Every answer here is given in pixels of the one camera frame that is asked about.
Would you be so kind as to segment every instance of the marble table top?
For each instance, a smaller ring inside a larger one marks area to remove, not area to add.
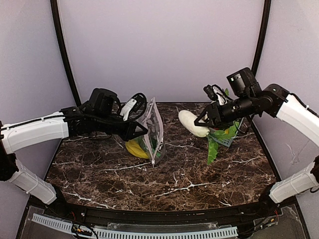
[[[255,134],[220,146],[207,166],[207,139],[179,122],[178,111],[199,114],[205,105],[158,104],[166,155],[155,167],[129,154],[118,136],[93,134],[64,140],[46,180],[70,203],[118,210],[185,211],[256,202],[275,176]]]

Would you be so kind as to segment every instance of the black vertical bar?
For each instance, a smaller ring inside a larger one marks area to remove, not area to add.
[[[75,81],[73,78],[68,54],[66,52],[66,47],[65,47],[65,42],[63,38],[63,33],[62,33],[62,27],[61,27],[61,21],[60,21],[60,15],[59,15],[59,8],[58,8],[58,3],[57,0],[51,0],[51,10],[52,10],[52,17],[53,17],[53,22],[54,22],[54,27],[55,27],[55,33],[56,33],[56,38],[58,40],[59,48],[60,48],[60,53],[65,69],[66,76],[68,78],[68,82],[72,91],[72,95],[75,101],[75,104],[77,106],[81,105],[81,100],[80,96],[78,93],[78,90],[76,89]]]
[[[270,13],[270,5],[271,5],[271,0],[265,0],[265,2],[264,2],[264,10],[263,10],[263,17],[262,17],[262,20],[261,20],[261,25],[260,25],[260,31],[259,31],[259,37],[258,37],[255,57],[254,57],[254,61],[253,61],[253,66],[251,68],[251,71],[253,72],[254,75],[256,75],[256,73],[257,73],[259,61],[260,61],[260,58],[261,58],[261,53],[262,53],[263,47],[264,47],[264,42],[265,42],[265,37],[266,37],[266,32],[267,32],[268,19],[269,19],[269,13]]]

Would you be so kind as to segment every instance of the white vegetable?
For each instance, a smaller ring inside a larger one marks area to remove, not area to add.
[[[194,121],[197,118],[197,116],[194,115],[192,112],[180,111],[178,113],[178,118],[181,124],[195,136],[206,137],[209,134],[208,127],[195,126]]]

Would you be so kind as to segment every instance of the yellow object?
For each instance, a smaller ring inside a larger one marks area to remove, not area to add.
[[[134,155],[137,158],[149,158],[135,140],[126,142],[125,147],[130,154]]]

